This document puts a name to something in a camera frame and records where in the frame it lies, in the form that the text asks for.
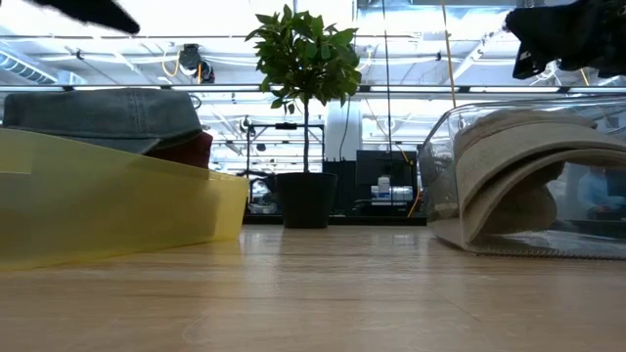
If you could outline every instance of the black pot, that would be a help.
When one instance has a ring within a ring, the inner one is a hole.
[[[289,229],[324,229],[329,226],[336,175],[293,172],[276,178],[283,224]]]

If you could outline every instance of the potted plant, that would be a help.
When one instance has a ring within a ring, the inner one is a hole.
[[[359,57],[351,42],[356,28],[337,30],[324,26],[322,17],[308,11],[294,14],[285,6],[282,16],[256,15],[261,27],[252,31],[246,41],[256,43],[259,58],[256,69],[265,73],[261,90],[276,96],[273,109],[293,113],[296,100],[304,114],[303,172],[277,176],[278,198],[287,228],[325,228],[335,197],[336,175],[309,172],[309,103],[317,99],[326,105],[339,99],[341,105],[356,93],[361,83],[357,70]]]

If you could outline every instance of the folded fabric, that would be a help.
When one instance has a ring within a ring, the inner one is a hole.
[[[208,168],[212,141],[213,137],[211,135],[202,132],[191,141],[166,149],[149,151],[146,153],[146,156]]]
[[[527,157],[587,148],[626,152],[626,143],[593,127],[593,122],[557,111],[501,110],[481,118],[455,137],[461,209],[498,172]]]
[[[185,92],[103,89],[7,96],[3,127],[208,167],[212,137]]]
[[[626,165],[626,143],[595,123],[550,111],[497,111],[455,138],[462,242],[546,230],[557,205],[546,184],[566,162]]]

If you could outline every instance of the plant stem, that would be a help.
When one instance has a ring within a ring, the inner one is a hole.
[[[304,102],[304,172],[309,172],[309,100]]]

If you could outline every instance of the wooden table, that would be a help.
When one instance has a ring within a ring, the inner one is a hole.
[[[624,351],[626,263],[476,257],[426,229],[247,227],[0,273],[0,346],[56,351]]]

